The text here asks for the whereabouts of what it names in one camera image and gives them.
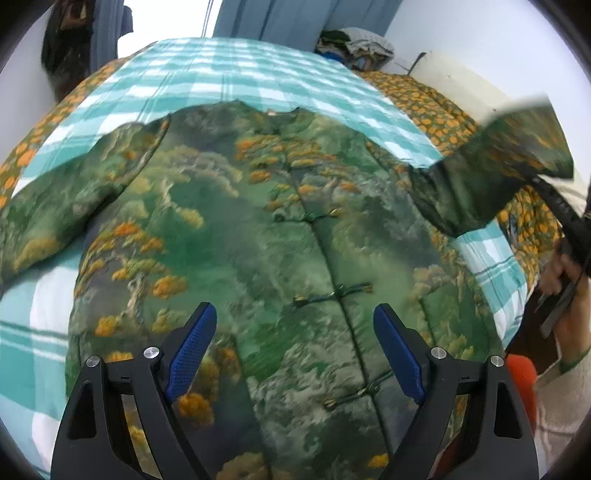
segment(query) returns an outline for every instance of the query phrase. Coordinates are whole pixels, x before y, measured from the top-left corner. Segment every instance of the teal plaid bedsheet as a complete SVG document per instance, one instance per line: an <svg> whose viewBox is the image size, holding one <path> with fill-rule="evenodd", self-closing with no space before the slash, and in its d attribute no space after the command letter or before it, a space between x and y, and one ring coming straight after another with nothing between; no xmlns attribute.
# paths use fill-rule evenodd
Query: teal plaid bedsheet
<svg viewBox="0 0 591 480"><path fill-rule="evenodd" d="M250 40L186 38L154 44L94 90L39 149L15 193L119 125L234 99L262 111L302 106L331 116L414 166L440 158L405 114L339 63ZM527 300L522 269L496 222L463 235L456 246L506 346ZM23 275L0 301L0 417L45 476L66 403L67 325L81 253L80 244L71 245Z"/></svg>

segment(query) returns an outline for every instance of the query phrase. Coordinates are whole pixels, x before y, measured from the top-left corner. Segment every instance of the person's arm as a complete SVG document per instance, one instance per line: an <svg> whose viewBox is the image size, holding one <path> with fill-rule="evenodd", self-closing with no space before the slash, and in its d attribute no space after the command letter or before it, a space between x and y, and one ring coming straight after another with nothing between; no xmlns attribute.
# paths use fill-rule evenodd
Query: person's arm
<svg viewBox="0 0 591 480"><path fill-rule="evenodd" d="M562 289L560 276L566 273L576 281L581 267L568 255L554 253L540 277L539 288L546 295L558 295ZM576 366L591 349L591 293L589 279L583 275L570 307L554 327L554 336L560 347L560 365L563 373Z"/></svg>
<svg viewBox="0 0 591 480"><path fill-rule="evenodd" d="M576 281L581 268L566 256L554 253L540 278L547 295L560 293L560 275ZM534 386L538 419L536 436L544 449L547 465L560 456L591 408L591 290L582 276L576 295L554 327L560 360L541 375Z"/></svg>
<svg viewBox="0 0 591 480"><path fill-rule="evenodd" d="M144 168L169 120L126 124L86 154L43 174L0 210L0 297L33 264L77 238L89 219Z"/></svg>

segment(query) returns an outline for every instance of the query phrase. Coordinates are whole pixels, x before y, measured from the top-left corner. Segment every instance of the blue cloth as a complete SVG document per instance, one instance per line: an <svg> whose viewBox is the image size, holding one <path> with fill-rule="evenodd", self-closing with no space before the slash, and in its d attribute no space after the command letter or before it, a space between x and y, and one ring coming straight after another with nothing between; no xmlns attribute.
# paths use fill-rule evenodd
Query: blue cloth
<svg viewBox="0 0 591 480"><path fill-rule="evenodd" d="M313 51L322 30L384 35L402 0L223 0L214 37L251 38Z"/></svg>

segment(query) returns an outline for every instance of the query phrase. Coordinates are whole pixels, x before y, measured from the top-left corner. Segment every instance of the folded clothes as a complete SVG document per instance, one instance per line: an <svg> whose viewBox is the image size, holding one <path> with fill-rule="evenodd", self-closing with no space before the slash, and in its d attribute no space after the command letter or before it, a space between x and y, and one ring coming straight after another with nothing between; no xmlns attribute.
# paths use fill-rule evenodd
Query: folded clothes
<svg viewBox="0 0 591 480"><path fill-rule="evenodd" d="M341 58L353 70L378 70L394 57L394 47L385 38L362 28L349 27L325 30L320 34L316 53L332 59Z"/></svg>

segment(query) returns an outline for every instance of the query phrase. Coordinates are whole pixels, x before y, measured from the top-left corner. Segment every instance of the orange flower pattern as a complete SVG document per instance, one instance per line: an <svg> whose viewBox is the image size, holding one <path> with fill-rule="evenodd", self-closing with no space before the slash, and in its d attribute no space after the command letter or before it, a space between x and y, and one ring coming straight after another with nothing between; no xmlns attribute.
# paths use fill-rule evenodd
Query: orange flower pattern
<svg viewBox="0 0 591 480"><path fill-rule="evenodd" d="M4 208L8 203L8 199L12 196L12 191L21 177L23 169L29 165L37 150L39 150L43 142L57 128L59 123L64 118L67 118L101 83L119 70L128 60L144 50L145 48L129 57L109 62L98 72L82 81L72 93L56 105L31 129L23 141L12 150L4 163L0 165L0 209Z"/></svg>

